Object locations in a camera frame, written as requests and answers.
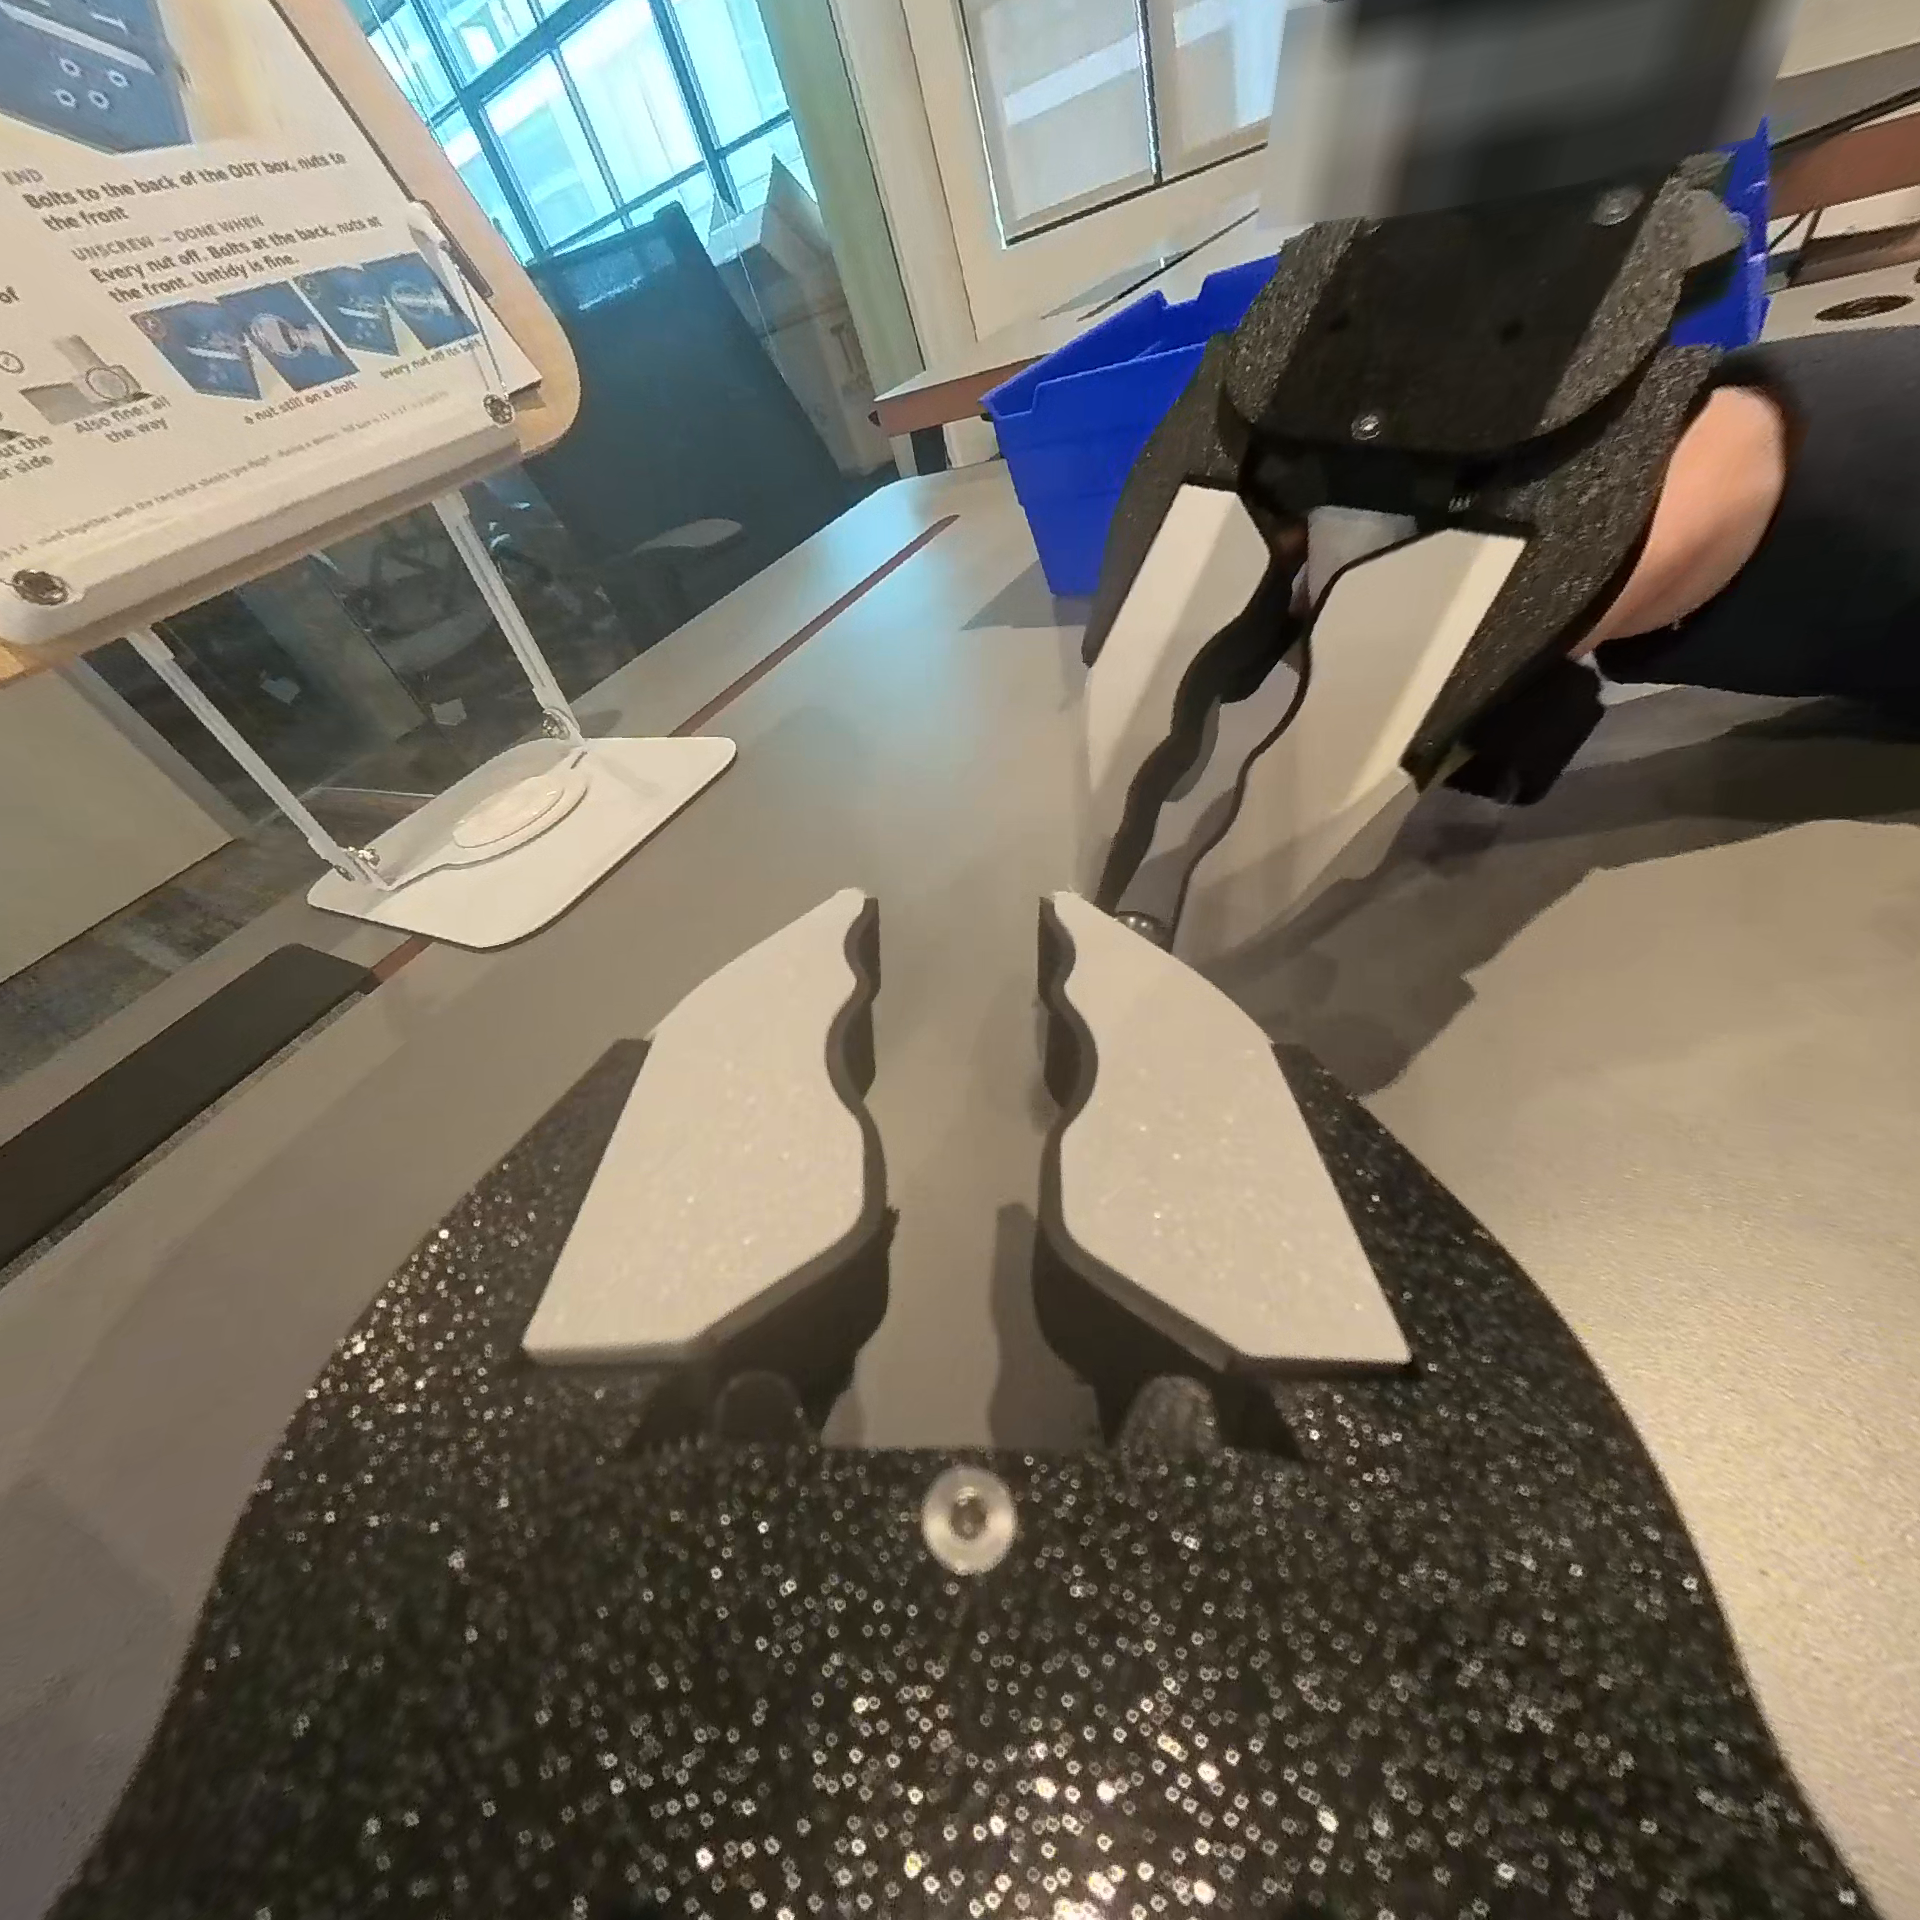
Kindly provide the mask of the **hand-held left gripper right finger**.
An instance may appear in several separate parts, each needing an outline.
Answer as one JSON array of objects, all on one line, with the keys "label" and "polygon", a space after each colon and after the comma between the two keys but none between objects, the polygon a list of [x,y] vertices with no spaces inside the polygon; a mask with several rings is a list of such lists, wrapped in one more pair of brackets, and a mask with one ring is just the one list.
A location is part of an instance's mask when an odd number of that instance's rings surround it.
[{"label": "hand-held left gripper right finger", "polygon": [[1413,1345],[1259,1022],[1077,894],[1041,899],[1041,1244],[1204,1370],[1401,1370]]}]

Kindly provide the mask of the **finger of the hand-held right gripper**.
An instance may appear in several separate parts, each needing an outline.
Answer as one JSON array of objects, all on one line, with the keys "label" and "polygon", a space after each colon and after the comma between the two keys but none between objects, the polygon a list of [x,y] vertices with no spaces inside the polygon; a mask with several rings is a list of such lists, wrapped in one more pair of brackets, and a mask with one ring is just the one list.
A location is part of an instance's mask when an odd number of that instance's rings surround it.
[{"label": "finger of the hand-held right gripper", "polygon": [[1132,894],[1215,710],[1264,677],[1275,636],[1282,557],[1253,506],[1181,487],[1087,672],[1087,899]]},{"label": "finger of the hand-held right gripper", "polygon": [[1294,655],[1215,711],[1175,810],[1175,951],[1253,951],[1384,862],[1420,799],[1407,750],[1522,552],[1443,528],[1334,573]]}]

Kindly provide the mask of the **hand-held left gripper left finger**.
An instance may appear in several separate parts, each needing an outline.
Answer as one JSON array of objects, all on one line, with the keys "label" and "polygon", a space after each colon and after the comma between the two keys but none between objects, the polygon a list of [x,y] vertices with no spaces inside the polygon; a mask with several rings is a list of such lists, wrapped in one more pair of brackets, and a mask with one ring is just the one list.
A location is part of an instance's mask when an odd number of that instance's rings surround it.
[{"label": "hand-held left gripper left finger", "polygon": [[666,1015],[523,1327],[535,1361],[710,1361],[877,1242],[871,1002],[877,899],[846,888]]}]

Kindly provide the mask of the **large blue plastic bin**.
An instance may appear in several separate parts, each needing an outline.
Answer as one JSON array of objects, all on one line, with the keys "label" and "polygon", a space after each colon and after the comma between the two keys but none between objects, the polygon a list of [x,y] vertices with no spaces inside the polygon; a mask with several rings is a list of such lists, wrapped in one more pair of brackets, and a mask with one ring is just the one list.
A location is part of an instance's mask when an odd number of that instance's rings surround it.
[{"label": "large blue plastic bin", "polygon": [[[1686,294],[1669,340],[1746,350],[1763,328],[1769,127],[1719,150],[1719,203],[1743,216],[1743,257],[1716,294]],[[1235,328],[1275,250],[1204,277],[1191,301],[1150,290],[986,396],[1047,593],[1087,602],[1111,519],[1204,350]]]}]

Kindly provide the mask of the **person's right forearm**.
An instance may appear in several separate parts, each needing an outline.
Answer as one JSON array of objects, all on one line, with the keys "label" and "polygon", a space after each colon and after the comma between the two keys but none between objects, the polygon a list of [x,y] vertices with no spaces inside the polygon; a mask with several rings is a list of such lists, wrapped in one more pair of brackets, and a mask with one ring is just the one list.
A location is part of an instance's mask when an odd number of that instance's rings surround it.
[{"label": "person's right forearm", "polygon": [[1743,350],[1581,638],[1612,684],[1920,710],[1920,335]]}]

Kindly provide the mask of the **white-based sign stand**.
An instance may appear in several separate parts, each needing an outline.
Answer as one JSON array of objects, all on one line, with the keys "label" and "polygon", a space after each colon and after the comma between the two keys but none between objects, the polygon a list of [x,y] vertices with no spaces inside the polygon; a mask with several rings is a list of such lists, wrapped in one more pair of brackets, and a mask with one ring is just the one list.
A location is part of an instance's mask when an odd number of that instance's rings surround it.
[{"label": "white-based sign stand", "polygon": [[[116,636],[83,632],[52,650],[7,645],[7,677],[76,661],[105,638],[129,638],[155,677],[206,723],[206,734],[324,860],[324,878],[309,888],[309,907],[426,942],[450,942],[465,951],[499,951],[573,912],[603,878],[612,878],[612,868],[652,845],[686,807],[692,807],[730,768],[738,746],[729,739],[584,734],[465,506],[469,487],[521,467],[535,453],[557,448],[573,431],[584,407],[584,374],[573,362],[573,342],[557,313],[535,290],[512,245],[493,234],[423,114],[404,100],[347,7],[276,9],[329,71],[404,188],[426,203],[436,234],[456,250],[456,267],[475,279],[499,328],[540,370],[540,390],[512,396],[507,453],[441,487],[399,496],[393,506],[376,506],[368,516],[347,516],[324,531],[307,531],[259,564],[242,564],[195,586],[187,596],[167,602],[152,621],[123,627]],[[544,742],[499,750],[368,848],[346,848],[216,711],[216,704],[187,684],[178,655],[155,632],[155,621],[178,614],[229,586],[254,586],[279,564],[317,557],[410,511],[432,511],[441,519],[465,577],[475,580],[483,609],[493,614],[540,700]]]}]

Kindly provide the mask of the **grey desk with grommet holes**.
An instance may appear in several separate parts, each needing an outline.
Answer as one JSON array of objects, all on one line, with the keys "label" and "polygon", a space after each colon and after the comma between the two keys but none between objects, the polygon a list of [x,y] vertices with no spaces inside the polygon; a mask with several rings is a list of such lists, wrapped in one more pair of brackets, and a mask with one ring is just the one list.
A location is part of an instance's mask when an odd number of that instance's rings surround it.
[{"label": "grey desk with grommet holes", "polygon": [[1769,95],[1763,340],[1915,324],[1920,50],[1789,71]]}]

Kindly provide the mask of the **white-framed window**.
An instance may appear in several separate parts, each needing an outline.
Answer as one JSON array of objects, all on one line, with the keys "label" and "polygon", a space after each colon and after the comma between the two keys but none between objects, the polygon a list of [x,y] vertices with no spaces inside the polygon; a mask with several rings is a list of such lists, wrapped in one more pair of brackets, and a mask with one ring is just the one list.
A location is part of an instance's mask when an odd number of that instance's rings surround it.
[{"label": "white-framed window", "polygon": [[1282,0],[959,0],[1003,242],[1264,145]]}]

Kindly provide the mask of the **pale cardboard box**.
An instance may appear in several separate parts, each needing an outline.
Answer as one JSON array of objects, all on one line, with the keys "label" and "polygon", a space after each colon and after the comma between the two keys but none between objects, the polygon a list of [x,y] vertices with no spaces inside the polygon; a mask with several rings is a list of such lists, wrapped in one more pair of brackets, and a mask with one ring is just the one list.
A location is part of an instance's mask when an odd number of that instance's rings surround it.
[{"label": "pale cardboard box", "polygon": [[772,159],[767,201],[757,203],[757,236],[740,245],[740,267],[767,350],[829,448],[839,476],[860,481],[895,472],[895,453],[871,415],[877,390],[819,203],[783,154]]}]

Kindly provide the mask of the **large dark chair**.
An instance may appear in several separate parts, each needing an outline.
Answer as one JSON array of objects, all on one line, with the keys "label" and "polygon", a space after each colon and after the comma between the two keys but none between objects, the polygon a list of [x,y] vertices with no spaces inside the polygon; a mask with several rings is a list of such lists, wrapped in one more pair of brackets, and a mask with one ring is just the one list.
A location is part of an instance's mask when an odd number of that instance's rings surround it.
[{"label": "large dark chair", "polygon": [[839,472],[738,310],[686,203],[529,267],[584,374],[573,431],[529,460],[637,650],[895,481]]}]

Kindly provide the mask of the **dark-framed glass window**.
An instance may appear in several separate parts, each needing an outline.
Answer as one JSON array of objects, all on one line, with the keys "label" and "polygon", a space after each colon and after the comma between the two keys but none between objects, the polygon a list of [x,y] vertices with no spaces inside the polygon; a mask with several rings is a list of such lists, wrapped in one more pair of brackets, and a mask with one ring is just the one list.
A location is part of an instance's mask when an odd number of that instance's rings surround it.
[{"label": "dark-framed glass window", "polygon": [[521,264],[681,203],[700,236],[813,188],[757,0],[352,0]]}]

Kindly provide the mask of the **printed instruction sheet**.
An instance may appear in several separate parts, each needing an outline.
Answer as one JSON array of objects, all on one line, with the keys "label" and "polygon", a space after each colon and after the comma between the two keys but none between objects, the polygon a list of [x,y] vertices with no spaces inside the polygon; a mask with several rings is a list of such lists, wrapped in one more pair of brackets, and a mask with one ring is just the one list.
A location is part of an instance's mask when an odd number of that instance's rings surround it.
[{"label": "printed instruction sheet", "polygon": [[499,328],[276,7],[0,9],[12,650],[512,448]]}]

